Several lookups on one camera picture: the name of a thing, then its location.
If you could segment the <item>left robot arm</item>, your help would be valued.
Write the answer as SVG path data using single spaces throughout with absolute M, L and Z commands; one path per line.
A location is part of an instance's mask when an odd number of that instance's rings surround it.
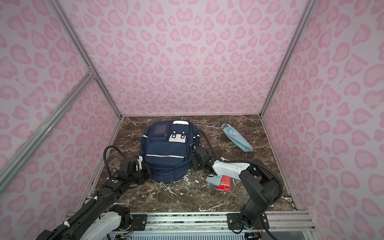
M 38 240 L 103 239 L 113 230 L 135 228 L 131 210 L 113 204 L 128 190 L 142 185 L 152 175 L 149 165 L 134 158 L 125 158 L 116 172 L 98 190 L 95 197 L 83 205 L 72 217 L 53 231 L 44 230 Z

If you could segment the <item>navy blue student backpack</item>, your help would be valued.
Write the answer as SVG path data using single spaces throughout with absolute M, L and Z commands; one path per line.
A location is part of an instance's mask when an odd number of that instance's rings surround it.
M 200 144 L 198 127 L 184 120 L 152 124 L 142 136 L 139 159 L 158 183 L 177 182 L 193 165 L 192 151 Z

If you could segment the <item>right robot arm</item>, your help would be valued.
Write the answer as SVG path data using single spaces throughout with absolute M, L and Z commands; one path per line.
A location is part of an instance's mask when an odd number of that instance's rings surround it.
M 250 199 L 241 210 L 241 224 L 246 228 L 262 222 L 262 215 L 284 192 L 280 178 L 260 160 L 230 161 L 210 155 L 201 146 L 193 150 L 194 168 L 209 176 L 227 176 L 242 182 Z

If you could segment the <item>light blue pencil pouch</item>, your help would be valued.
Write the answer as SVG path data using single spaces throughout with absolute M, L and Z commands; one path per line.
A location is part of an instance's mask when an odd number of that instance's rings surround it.
M 247 153 L 253 151 L 251 144 L 234 127 L 229 124 L 222 124 L 221 128 L 227 138 L 243 152 Z

